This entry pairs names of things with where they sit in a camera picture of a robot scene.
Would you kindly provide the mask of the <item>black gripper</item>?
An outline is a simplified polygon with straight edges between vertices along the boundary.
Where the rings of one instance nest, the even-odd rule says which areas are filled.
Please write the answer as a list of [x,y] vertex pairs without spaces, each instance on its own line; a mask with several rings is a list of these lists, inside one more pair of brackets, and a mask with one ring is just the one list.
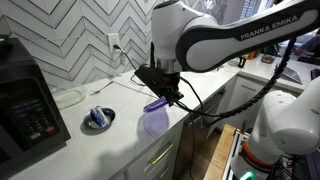
[[179,91],[179,73],[163,74],[153,67],[141,65],[134,74],[159,98],[164,97],[170,106],[184,97]]

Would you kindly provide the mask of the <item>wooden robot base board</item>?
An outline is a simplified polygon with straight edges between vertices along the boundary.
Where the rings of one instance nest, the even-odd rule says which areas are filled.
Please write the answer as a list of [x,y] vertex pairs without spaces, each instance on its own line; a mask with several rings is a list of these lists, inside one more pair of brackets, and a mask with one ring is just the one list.
[[231,125],[226,124],[224,126],[204,180],[222,180],[235,130],[236,128]]

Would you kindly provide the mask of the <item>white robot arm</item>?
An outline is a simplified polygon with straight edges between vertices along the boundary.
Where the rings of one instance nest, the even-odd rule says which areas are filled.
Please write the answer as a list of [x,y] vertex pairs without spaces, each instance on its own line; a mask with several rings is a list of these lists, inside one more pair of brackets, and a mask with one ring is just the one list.
[[[154,65],[142,65],[135,75],[169,105],[182,98],[180,73],[204,73],[233,58],[310,32],[319,26],[319,0],[286,0],[259,14],[220,25],[180,0],[168,0],[152,10]],[[239,180],[271,180],[283,154],[306,155],[320,145],[320,78],[297,97],[274,91],[289,57],[284,56],[273,77],[245,104],[216,116],[218,121],[245,111],[260,101],[250,137],[231,159]]]

